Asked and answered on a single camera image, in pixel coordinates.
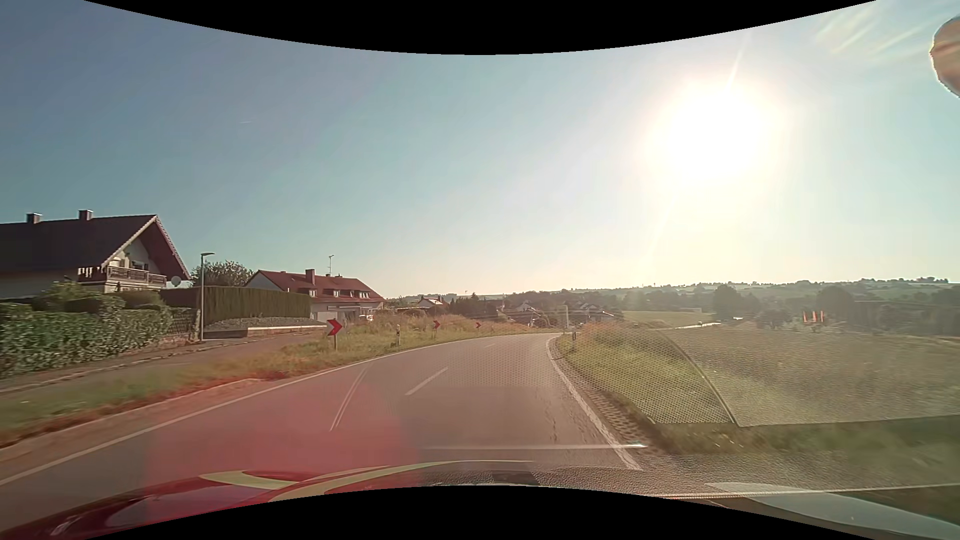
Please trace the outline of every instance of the asphalt road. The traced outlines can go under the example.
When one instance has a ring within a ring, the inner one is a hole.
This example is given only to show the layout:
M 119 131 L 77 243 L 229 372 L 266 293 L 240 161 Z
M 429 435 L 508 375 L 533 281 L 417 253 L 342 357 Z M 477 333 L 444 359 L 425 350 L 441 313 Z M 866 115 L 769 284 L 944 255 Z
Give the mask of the asphalt road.
M 353 364 L 0 479 L 0 529 L 212 472 L 445 459 L 629 466 L 558 373 L 551 337 L 472 339 Z

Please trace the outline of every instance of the sun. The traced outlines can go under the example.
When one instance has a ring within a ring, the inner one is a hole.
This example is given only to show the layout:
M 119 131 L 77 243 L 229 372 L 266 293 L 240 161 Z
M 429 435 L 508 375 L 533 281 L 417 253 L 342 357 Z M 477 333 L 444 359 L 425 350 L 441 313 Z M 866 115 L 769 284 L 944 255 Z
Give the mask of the sun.
M 762 165 L 769 114 L 729 89 L 684 96 L 657 137 L 659 159 L 685 184 L 742 177 Z

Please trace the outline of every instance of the red roof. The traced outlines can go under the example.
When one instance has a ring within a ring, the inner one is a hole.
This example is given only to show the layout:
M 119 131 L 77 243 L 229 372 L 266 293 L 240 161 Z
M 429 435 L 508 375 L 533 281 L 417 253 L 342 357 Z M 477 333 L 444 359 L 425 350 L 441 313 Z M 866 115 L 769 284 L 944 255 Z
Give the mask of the red roof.
M 155 215 L 57 219 L 0 224 L 0 274 L 99 268 L 139 237 L 157 265 L 151 272 L 188 278 Z
M 319 276 L 314 276 L 314 282 L 311 283 L 306 279 L 306 274 L 294 274 L 291 272 L 274 272 L 271 270 L 257 270 L 258 274 L 263 274 L 265 278 L 274 283 L 274 285 L 280 287 L 281 290 L 288 290 L 290 292 L 300 292 L 301 289 L 317 289 L 317 296 L 314 298 L 314 302 L 365 302 L 368 300 L 374 301 L 383 301 L 383 297 L 376 293 L 373 289 L 369 288 L 365 283 L 361 282 L 356 278 L 340 278 L 333 276 L 324 276 L 323 274 Z M 370 293 L 370 298 L 359 298 L 359 296 L 354 297 L 344 297 L 344 296 L 333 296 L 332 294 L 324 294 L 325 289 L 334 289 L 334 290 L 355 290 L 355 291 L 366 291 Z

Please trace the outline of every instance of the white house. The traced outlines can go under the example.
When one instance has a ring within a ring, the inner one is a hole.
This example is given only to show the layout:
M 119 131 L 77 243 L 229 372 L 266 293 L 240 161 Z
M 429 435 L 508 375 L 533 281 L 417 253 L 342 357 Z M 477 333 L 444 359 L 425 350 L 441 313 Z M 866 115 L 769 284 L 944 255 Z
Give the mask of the white house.
M 420 301 L 417 302 L 416 307 L 448 307 L 449 304 L 444 301 L 443 298 L 430 298 L 430 297 L 420 297 Z
M 384 303 L 382 296 L 356 278 L 318 276 L 312 268 L 302 274 L 257 270 L 244 286 L 308 294 L 313 299 L 310 318 L 319 321 L 355 320 L 382 309 Z
M 101 292 L 161 289 L 188 271 L 155 215 L 43 221 L 28 213 L 0 224 L 0 299 L 30 298 L 54 282 L 79 282 Z

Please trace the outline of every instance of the bush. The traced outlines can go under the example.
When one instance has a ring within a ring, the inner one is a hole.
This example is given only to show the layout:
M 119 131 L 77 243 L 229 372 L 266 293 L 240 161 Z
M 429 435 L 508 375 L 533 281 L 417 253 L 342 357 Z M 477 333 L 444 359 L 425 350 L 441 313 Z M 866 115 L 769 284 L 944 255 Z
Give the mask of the bush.
M 167 306 L 162 304 L 141 304 L 136 309 L 152 309 L 153 311 L 166 311 Z
M 37 311 L 64 311 L 66 303 L 71 300 L 96 296 L 103 294 L 77 282 L 55 282 L 49 289 L 33 298 L 31 306 Z
M 122 309 L 123 306 L 124 300 L 122 298 L 114 298 L 102 294 L 99 296 L 69 300 L 63 304 L 63 311 L 68 313 L 93 313 L 94 315 L 98 315 L 112 313 L 118 309 Z
M 124 299 L 127 303 L 125 309 L 136 309 L 146 304 L 166 306 L 160 293 L 155 290 L 123 290 L 109 292 L 107 295 Z
M 171 323 L 166 311 L 121 310 L 122 299 L 101 295 L 71 308 L 103 307 L 97 314 L 34 311 L 0 303 L 0 377 L 60 368 L 148 345 Z

